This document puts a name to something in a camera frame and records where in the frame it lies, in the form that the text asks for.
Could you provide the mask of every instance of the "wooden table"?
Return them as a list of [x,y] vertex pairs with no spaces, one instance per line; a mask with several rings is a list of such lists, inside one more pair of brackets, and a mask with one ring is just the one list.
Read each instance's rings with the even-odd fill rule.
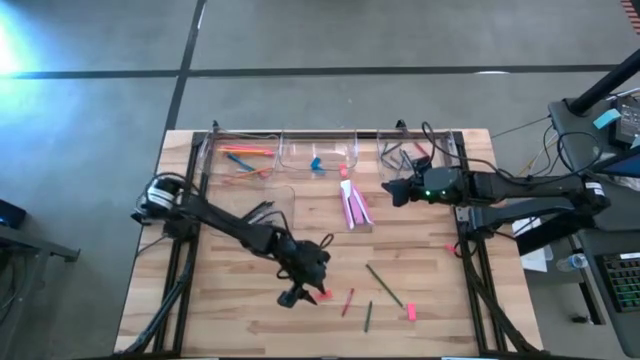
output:
[[[462,132],[469,157],[495,162],[487,130]],[[159,171],[184,173],[192,134],[167,133]],[[471,166],[484,170],[482,164]],[[337,174],[314,178],[309,171],[278,171],[266,190],[210,186],[209,201],[238,215],[263,199],[275,199],[276,206],[287,213],[297,239],[320,241],[326,233],[334,233],[325,281],[334,298],[317,307],[304,302],[293,309],[278,306],[277,297],[290,283],[276,279],[277,264],[256,258],[234,239],[203,227],[183,356],[478,354],[462,262],[444,249],[457,240],[451,208],[424,202],[392,207],[390,196],[380,187],[375,139],[360,141],[351,179],[369,204],[375,221],[372,228],[347,231]],[[159,226],[146,228],[140,245],[159,235]],[[495,237],[487,246],[500,305],[525,338],[542,348],[516,244]],[[156,312],[170,248],[170,241],[161,242],[137,259],[116,349],[128,346]],[[407,320],[406,311],[369,274],[367,263],[404,303],[416,303],[418,321]],[[342,318],[342,306],[352,287],[355,295]],[[374,303],[372,321],[365,334],[370,300]],[[483,317],[489,344],[495,348],[486,309]],[[171,325],[167,336],[172,339]]]

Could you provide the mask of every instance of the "small pink block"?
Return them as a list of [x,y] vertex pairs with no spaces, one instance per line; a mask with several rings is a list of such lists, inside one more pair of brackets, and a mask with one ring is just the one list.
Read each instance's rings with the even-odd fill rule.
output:
[[444,248],[449,250],[450,253],[452,253],[454,255],[456,254],[456,248],[453,245],[447,244],[447,245],[444,246]]
[[409,314],[409,321],[416,321],[416,304],[407,304],[407,314]]
[[315,297],[316,301],[318,301],[318,302],[327,301],[327,300],[333,299],[333,293],[331,292],[331,290],[327,289],[324,294],[318,293],[314,297]]
[[342,176],[343,179],[346,179],[349,176],[346,164],[340,164],[340,176]]

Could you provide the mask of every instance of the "gray floor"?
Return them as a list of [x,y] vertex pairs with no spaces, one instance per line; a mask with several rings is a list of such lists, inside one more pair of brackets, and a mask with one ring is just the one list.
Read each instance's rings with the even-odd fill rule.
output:
[[[178,69],[195,4],[0,0],[0,73]],[[192,68],[608,64],[639,40],[616,0],[209,0]],[[403,118],[497,133],[602,75],[190,79],[176,127],[387,128]],[[175,84],[0,80],[0,197],[29,211],[28,231],[82,248],[77,264],[52,262],[16,358],[112,350],[140,233],[128,215],[155,167]],[[519,171],[547,126],[496,139],[499,165]],[[609,327],[568,322],[584,311],[577,286],[531,292],[546,349],[624,358]]]

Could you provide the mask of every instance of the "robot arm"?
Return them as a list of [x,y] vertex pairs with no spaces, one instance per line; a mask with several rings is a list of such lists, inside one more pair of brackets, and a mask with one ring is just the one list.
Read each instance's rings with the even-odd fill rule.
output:
[[[593,216],[610,203],[599,183],[578,176],[507,178],[455,167],[424,167],[407,179],[383,183],[394,206],[423,200],[453,205],[465,212],[465,233],[493,236],[495,230],[515,220],[555,215],[541,226],[517,237],[525,255],[559,238],[593,226]],[[530,198],[504,207],[491,207],[510,198]]]
[[281,269],[276,276],[290,279],[293,286],[280,295],[278,304],[291,308],[300,299],[316,304],[303,285],[313,286],[324,294],[323,281],[331,258],[324,250],[326,245],[295,240],[288,228],[256,223],[257,213],[264,212],[264,208],[269,206],[267,203],[260,204],[239,218],[209,203],[200,194],[192,194],[180,176],[167,174],[151,182],[139,200],[138,213],[132,217],[139,222],[143,219],[164,220],[165,228],[170,229],[180,228],[176,224],[186,221],[200,222],[220,230],[237,239],[253,255],[280,264]]

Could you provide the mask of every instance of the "pink highlighter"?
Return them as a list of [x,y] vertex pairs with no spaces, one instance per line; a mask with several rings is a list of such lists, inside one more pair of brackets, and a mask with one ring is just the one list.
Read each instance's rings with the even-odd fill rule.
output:
[[369,207],[351,180],[341,181],[340,191],[342,193],[342,207],[344,208],[349,230],[353,230],[356,224],[364,224],[365,222],[373,225],[373,220],[369,216]]

